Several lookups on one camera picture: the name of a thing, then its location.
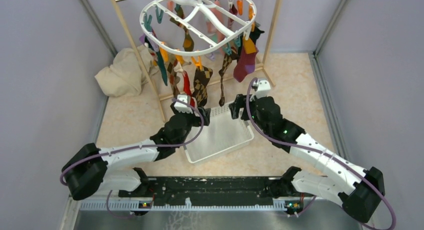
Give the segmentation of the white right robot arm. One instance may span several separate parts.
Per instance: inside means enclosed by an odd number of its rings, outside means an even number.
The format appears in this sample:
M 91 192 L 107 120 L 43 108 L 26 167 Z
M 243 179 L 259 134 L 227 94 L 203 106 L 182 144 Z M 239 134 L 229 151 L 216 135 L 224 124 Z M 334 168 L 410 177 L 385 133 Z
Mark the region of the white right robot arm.
M 385 195 L 384 176 L 376 167 L 365 169 L 346 161 L 315 141 L 302 127 L 287 120 L 273 97 L 247 102 L 238 94 L 229 104 L 232 119 L 251 121 L 277 148 L 302 158 L 323 175 L 290 167 L 282 176 L 282 191 L 313 194 L 340 206 L 353 219 L 367 223 Z

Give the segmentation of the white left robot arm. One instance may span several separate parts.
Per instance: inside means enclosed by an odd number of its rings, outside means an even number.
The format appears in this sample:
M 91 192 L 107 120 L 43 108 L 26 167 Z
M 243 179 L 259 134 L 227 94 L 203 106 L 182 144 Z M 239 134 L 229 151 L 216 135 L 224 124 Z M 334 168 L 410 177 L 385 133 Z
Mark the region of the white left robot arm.
M 199 131 L 210 124 L 211 109 L 192 107 L 182 101 L 171 104 L 174 115 L 150 138 L 126 146 L 98 148 L 84 145 L 61 170 L 59 180 L 74 200 L 83 200 L 105 191 L 118 191 L 120 197 L 143 197 L 151 189 L 142 162 L 163 160 L 185 146 L 192 128 Z

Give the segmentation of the red sock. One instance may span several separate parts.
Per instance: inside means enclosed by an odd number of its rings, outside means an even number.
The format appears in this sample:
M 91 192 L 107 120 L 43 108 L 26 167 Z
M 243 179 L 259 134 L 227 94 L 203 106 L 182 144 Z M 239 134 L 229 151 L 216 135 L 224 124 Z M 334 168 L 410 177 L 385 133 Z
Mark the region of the red sock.
M 182 76 L 183 76 L 183 91 L 188 96 L 190 96 L 190 105 L 195 107 L 196 103 L 194 98 L 192 97 L 192 91 L 191 91 L 191 85 L 190 85 L 190 79 L 189 79 L 188 73 L 186 71 L 183 71 Z

